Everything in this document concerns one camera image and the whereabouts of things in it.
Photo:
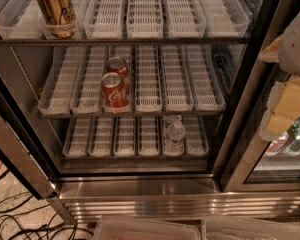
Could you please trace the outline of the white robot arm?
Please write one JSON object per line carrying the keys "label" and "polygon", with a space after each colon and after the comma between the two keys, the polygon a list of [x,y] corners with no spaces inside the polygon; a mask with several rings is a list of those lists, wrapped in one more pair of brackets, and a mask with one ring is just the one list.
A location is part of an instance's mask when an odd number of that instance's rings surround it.
{"label": "white robot arm", "polygon": [[300,116],[300,12],[259,55],[267,63],[277,63],[292,78],[276,81],[270,90],[267,109],[263,114],[259,134],[265,141],[279,138]]}

